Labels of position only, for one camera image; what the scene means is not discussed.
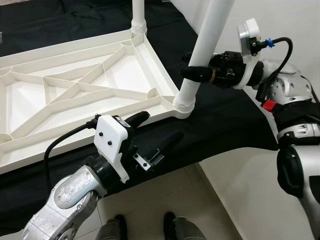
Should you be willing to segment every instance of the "blue connector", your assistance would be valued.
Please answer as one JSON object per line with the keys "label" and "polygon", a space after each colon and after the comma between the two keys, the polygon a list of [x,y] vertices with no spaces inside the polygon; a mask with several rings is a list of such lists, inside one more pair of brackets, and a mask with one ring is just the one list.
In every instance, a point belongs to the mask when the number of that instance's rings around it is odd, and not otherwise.
{"label": "blue connector", "polygon": [[265,41],[264,41],[267,45],[268,45],[268,47],[270,47],[270,48],[272,48],[272,47],[274,47],[275,45],[274,45],[274,41],[272,40],[272,39],[266,39]]}

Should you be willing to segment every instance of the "tile floor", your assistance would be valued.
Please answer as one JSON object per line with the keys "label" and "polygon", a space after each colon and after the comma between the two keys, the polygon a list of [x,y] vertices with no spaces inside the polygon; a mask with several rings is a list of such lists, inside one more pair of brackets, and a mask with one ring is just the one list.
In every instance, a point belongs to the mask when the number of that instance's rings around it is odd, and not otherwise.
{"label": "tile floor", "polygon": [[0,6],[1,5],[20,3],[20,2],[26,2],[26,1],[29,1],[29,0],[0,0]]}
{"label": "tile floor", "polygon": [[[190,165],[101,199],[75,239],[94,240],[100,227],[125,216],[129,240],[163,240],[163,217],[172,211],[194,222],[208,240],[240,240],[219,198],[199,165]],[[0,240],[21,240],[21,232]]]}

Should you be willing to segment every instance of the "white wall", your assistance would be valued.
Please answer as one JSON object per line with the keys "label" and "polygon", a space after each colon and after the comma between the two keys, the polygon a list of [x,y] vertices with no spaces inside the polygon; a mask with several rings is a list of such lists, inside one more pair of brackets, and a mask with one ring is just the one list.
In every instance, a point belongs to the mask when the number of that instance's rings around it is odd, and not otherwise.
{"label": "white wall", "polygon": [[[198,33],[208,0],[171,0]],[[320,96],[320,1],[235,0],[216,53],[240,51],[237,25],[255,18],[261,38],[289,37],[293,53],[289,62],[307,77]],[[286,43],[265,49],[262,58],[282,60]],[[255,91],[245,92],[255,98]],[[264,109],[274,134],[272,115]],[[312,240],[308,219],[299,201],[277,182],[277,152],[241,148],[200,163],[244,240]]]}

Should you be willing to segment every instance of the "black cloth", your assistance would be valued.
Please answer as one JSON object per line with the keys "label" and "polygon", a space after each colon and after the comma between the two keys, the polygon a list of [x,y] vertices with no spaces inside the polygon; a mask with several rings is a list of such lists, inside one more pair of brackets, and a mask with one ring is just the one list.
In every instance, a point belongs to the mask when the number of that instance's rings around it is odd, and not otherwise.
{"label": "black cloth", "polygon": [[[0,14],[0,55],[5,56],[127,30],[132,5],[130,0],[31,0],[2,6]],[[180,88],[181,55],[193,50],[197,35],[169,2],[146,0],[145,18],[147,37]],[[109,194],[229,150],[278,149],[262,112],[242,90],[232,88],[201,85],[189,118],[170,117],[140,127],[133,142],[146,155],[176,130],[183,131],[184,138],[157,171],[127,184],[119,183]],[[93,144],[53,157],[49,163],[52,183],[74,173],[90,155],[98,155]],[[21,230],[45,204],[46,197],[42,162],[0,175],[0,236]]]}

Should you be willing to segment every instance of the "white bracket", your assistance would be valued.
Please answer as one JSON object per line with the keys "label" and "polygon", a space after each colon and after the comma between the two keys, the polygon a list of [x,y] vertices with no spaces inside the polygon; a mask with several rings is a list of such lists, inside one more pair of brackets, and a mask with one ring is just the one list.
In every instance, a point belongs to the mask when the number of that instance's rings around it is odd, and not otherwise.
{"label": "white bracket", "polygon": [[119,151],[126,139],[128,139],[127,130],[112,116],[105,115],[98,118],[93,143],[99,154],[118,173],[123,183],[129,180],[129,175],[120,162],[122,152]]}

